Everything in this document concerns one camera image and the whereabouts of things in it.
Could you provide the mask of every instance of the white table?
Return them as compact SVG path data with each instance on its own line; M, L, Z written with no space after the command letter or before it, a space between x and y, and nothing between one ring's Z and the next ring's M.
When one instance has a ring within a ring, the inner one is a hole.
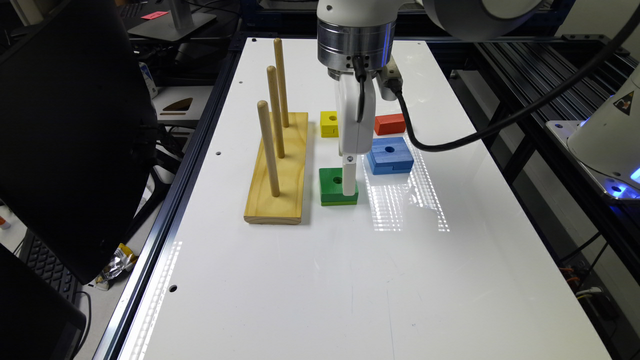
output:
M289 110L310 120L302 224L243 221L275 63L271 39L249 40L122 358L610 358L482 143L414 151L410 175L360 158L358 205L320 206L318 169L341 164L319 135L333 80L315 40L284 50ZM393 54L420 140L473 131L424 42Z

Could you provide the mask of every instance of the wooden base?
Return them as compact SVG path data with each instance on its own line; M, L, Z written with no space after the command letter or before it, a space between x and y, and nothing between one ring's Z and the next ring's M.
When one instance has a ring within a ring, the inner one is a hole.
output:
M260 141L244 221L249 224L297 225L302 220L308 123L308 113L289 113L289 127L282 129L285 156L283 159L276 157L280 179L278 197L271 196L264 144Z

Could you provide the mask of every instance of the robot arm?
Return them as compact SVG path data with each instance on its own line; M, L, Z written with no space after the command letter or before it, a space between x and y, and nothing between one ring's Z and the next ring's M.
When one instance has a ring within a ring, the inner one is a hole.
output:
M373 78L391 59L398 10L413 1L320 0L318 3L318 60L337 81L344 195L355 193L357 155L371 151L373 143L376 108ZM541 0L425 0L424 8L437 25L452 35L479 41L516 28L541 3ZM382 86L381 94L385 100L395 100Z

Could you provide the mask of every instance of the computer monitor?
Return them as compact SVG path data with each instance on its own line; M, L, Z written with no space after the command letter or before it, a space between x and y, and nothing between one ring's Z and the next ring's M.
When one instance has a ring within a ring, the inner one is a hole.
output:
M11 5L25 26L42 22L58 4L60 0L11 0Z
M64 0L7 51L0 109L0 199L86 284L126 241L156 158L114 1Z

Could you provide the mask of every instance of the blue light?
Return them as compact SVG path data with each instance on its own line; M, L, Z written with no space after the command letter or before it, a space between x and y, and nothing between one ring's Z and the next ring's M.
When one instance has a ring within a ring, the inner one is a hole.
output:
M638 168L633 172L633 174L631 174L631 180L640 183L640 168Z
M627 190L626 186L614 186L613 187L613 193L611 195L615 196L615 197L620 197L620 195L622 195L622 193Z

